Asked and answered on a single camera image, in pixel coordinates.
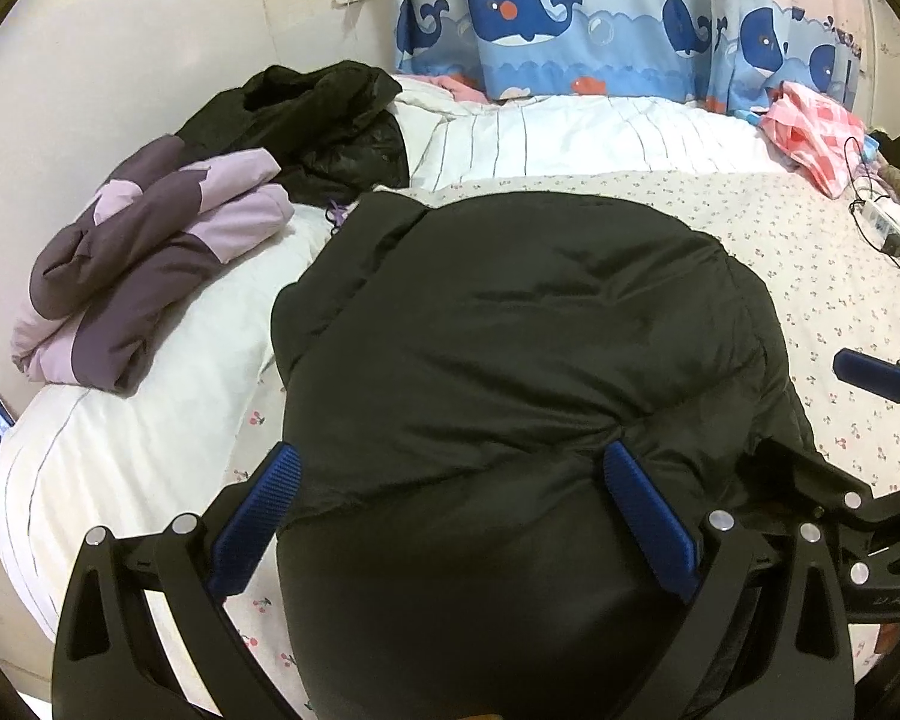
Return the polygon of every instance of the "black jacket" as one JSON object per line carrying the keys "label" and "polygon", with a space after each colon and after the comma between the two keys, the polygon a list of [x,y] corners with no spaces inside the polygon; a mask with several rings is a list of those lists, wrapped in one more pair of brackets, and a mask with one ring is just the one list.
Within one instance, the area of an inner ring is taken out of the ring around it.
{"label": "black jacket", "polygon": [[178,135],[187,161],[266,148],[291,201],[349,203],[378,184],[410,185],[403,135],[386,111],[399,93],[387,73],[359,62],[308,74],[274,65],[216,95]]}
{"label": "black jacket", "polygon": [[606,717],[683,613],[607,444],[728,505],[761,437],[813,450],[760,279],[625,200],[369,194],[272,338],[303,461],[277,555],[320,720]]}

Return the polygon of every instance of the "cable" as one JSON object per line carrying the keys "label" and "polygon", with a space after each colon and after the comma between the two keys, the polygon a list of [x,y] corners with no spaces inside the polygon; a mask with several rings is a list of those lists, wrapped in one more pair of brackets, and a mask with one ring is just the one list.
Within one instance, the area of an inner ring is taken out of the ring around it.
{"label": "cable", "polygon": [[856,210],[863,208],[866,204],[866,201],[860,196],[860,190],[857,189],[856,182],[853,179],[853,170],[850,168],[850,156],[847,154],[847,147],[850,145],[851,141],[855,144],[855,146],[857,146],[857,153],[860,155],[860,167],[864,169],[866,178],[869,180],[869,184],[871,185],[872,201],[876,202],[878,200],[888,199],[893,202],[893,198],[888,194],[878,193],[876,189],[874,189],[874,177],[871,175],[869,167],[866,166],[863,148],[860,146],[860,141],[858,141],[854,136],[851,135],[850,138],[847,138],[847,141],[845,141],[844,143],[844,161],[847,163],[847,174],[850,176],[850,186],[852,187],[853,194],[855,195],[855,198],[850,201],[850,207],[848,207],[847,209],[850,210],[850,218],[852,218],[853,223],[857,225],[857,231],[860,233],[860,237],[864,239],[866,245],[868,245],[872,250],[879,252],[886,257],[889,257],[890,261],[896,266],[896,269],[900,271],[900,264],[898,263],[898,261],[896,261],[896,258],[887,254],[887,252],[882,250],[882,248],[878,247],[877,245],[874,245],[874,243],[871,242],[868,237],[866,237],[866,233],[860,226],[860,220],[858,220],[856,213],[854,213]]}

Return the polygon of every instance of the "cartoon whale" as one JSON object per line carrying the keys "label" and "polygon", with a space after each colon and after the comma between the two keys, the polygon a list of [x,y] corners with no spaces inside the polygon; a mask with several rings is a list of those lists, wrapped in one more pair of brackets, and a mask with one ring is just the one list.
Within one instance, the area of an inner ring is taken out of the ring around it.
{"label": "cartoon whale", "polygon": [[706,39],[697,34],[693,26],[693,16],[687,9],[683,0],[667,0],[663,4],[663,28],[670,39],[670,45],[674,51],[687,52],[687,56],[693,52],[702,53],[710,48],[713,39],[713,22],[701,16],[697,25],[706,29]]}
{"label": "cartoon whale", "polygon": [[746,14],[740,25],[740,49],[761,76],[769,78],[783,67],[783,52],[773,31],[772,8],[762,7]]}
{"label": "cartoon whale", "polygon": [[563,5],[566,16],[555,20],[540,0],[466,0],[473,30],[488,43],[522,46],[562,35],[573,20],[573,6],[583,0],[550,0]]}
{"label": "cartoon whale", "polygon": [[810,77],[817,91],[826,93],[833,80],[833,67],[837,64],[837,49],[835,46],[818,46],[810,55]]}
{"label": "cartoon whale", "polygon": [[434,30],[424,32],[413,15],[413,4],[410,4],[410,0],[403,0],[400,4],[400,16],[396,20],[396,47],[401,53],[410,54],[418,49],[429,49],[440,39],[440,33],[443,31],[440,14],[449,10],[450,4],[447,0],[437,0],[432,5],[420,5],[420,16],[434,20]]}

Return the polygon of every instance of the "purple jacket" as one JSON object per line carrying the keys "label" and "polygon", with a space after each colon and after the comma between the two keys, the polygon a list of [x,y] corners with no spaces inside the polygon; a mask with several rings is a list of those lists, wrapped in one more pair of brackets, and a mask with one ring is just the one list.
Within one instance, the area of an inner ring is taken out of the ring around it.
{"label": "purple jacket", "polygon": [[53,236],[10,341],[31,380],[133,391],[163,312],[293,215],[263,148],[181,167],[166,135],[125,160]]}

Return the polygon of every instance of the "pink cloth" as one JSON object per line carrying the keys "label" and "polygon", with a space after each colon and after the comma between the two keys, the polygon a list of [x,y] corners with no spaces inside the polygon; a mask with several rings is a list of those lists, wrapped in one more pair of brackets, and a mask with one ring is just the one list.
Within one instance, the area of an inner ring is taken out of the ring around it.
{"label": "pink cloth", "polygon": [[[864,122],[835,100],[786,81],[760,128],[794,161],[807,168],[823,194],[837,199],[860,165]],[[855,138],[859,146],[847,141]]]}
{"label": "pink cloth", "polygon": [[477,91],[472,86],[467,86],[463,81],[456,80],[453,76],[397,76],[404,79],[414,79],[424,83],[439,86],[446,89],[457,103],[490,103],[487,95]]}

